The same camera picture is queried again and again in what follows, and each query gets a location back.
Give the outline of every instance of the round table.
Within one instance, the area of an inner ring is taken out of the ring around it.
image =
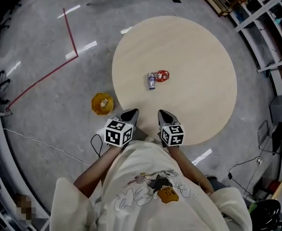
[[[147,73],[170,79],[149,90]],[[130,29],[115,51],[112,78],[123,109],[138,108],[137,126],[158,139],[158,110],[177,116],[184,145],[204,142],[228,122],[237,95],[232,61],[219,40],[190,20],[160,16]]]

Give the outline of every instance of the red package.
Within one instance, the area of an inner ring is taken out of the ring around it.
[[[170,74],[166,70],[159,70],[159,71],[155,72],[155,76],[156,76],[157,82],[164,82],[164,81],[169,79]]]

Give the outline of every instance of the silver can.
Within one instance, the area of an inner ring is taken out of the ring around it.
[[[147,74],[147,81],[148,81],[149,89],[154,90],[155,89],[155,82],[156,82],[155,73],[148,73]]]

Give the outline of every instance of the yellow bucket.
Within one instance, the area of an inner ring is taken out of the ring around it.
[[[99,116],[109,114],[113,108],[113,98],[105,92],[97,93],[92,99],[92,110]]]

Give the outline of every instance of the white t-shirt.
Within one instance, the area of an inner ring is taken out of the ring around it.
[[[185,178],[161,147],[134,141],[109,169],[101,192],[101,215],[66,179],[56,184],[50,230],[228,231],[221,210],[245,231],[251,219],[236,188],[208,197]]]

